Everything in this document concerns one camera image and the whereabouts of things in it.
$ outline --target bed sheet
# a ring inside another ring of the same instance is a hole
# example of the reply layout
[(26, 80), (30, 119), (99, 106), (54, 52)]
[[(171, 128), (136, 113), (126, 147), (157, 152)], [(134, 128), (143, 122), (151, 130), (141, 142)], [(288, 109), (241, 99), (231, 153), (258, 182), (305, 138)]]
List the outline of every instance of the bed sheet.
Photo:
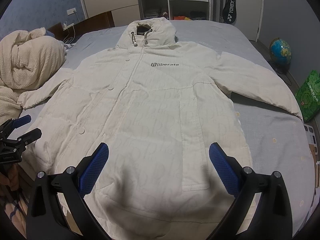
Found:
[[(210, 21), (172, 21), (172, 24), (177, 29), (177, 41), (194, 41), (218, 53), (233, 53), (273, 71), (246, 37), (231, 25)], [(123, 26), (83, 35), (68, 51), (62, 67), (76, 69), (84, 58), (114, 47), (125, 29)], [(234, 93), (231, 99), (250, 147), (254, 171), (271, 174), (278, 170), (284, 177), (295, 233), (308, 214), (315, 185), (313, 159), (303, 123), (277, 107)], [(30, 114), (34, 121), (44, 103), (23, 111), (21, 116)], [(16, 129), (10, 138), (22, 135), (30, 125)]]

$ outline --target hooded jacket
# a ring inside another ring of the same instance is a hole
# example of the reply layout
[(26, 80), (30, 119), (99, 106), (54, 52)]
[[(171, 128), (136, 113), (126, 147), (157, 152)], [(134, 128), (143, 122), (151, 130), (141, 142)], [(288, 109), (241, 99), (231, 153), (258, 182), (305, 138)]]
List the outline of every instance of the hooded jacket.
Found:
[[(152, 29), (146, 39), (137, 35), (142, 24)], [(252, 166), (231, 92), (302, 117), (276, 74), (230, 53), (175, 42), (175, 32), (165, 18), (135, 21), (115, 48), (69, 74), (59, 70), (19, 98), (28, 108), (53, 95), (30, 127), (42, 130), (23, 154), (30, 176), (61, 173), (108, 144), (109, 159), (84, 199), (116, 240), (206, 239), (218, 225), (234, 198), (209, 160), (210, 145), (218, 142)], [(253, 201), (244, 229), (254, 211)]]

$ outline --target globe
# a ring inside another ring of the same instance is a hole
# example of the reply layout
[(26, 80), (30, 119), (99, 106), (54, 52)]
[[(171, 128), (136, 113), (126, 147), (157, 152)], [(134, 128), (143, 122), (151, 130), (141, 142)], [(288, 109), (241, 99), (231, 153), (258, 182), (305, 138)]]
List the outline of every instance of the globe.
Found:
[(271, 59), (280, 66), (289, 65), (292, 57), (290, 45), (280, 39), (274, 39), (269, 48)]

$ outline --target blue wall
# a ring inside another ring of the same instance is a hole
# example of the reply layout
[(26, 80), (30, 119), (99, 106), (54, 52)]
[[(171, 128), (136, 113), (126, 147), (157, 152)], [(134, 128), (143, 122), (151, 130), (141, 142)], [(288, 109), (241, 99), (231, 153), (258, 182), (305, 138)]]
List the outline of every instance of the blue wall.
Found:
[(67, 14), (67, 10), (74, 7), (80, 21), (83, 21), (80, 0), (12, 0), (0, 19), (0, 40), (15, 30), (49, 28), (64, 21), (77, 24), (76, 14)]

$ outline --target green box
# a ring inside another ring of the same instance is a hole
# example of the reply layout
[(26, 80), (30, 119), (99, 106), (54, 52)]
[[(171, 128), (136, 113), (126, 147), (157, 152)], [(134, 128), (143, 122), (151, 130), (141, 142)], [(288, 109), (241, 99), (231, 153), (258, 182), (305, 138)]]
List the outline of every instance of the green box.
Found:
[(311, 71), (294, 96), (299, 104), (303, 120), (308, 122), (320, 110), (320, 78), (316, 70)]

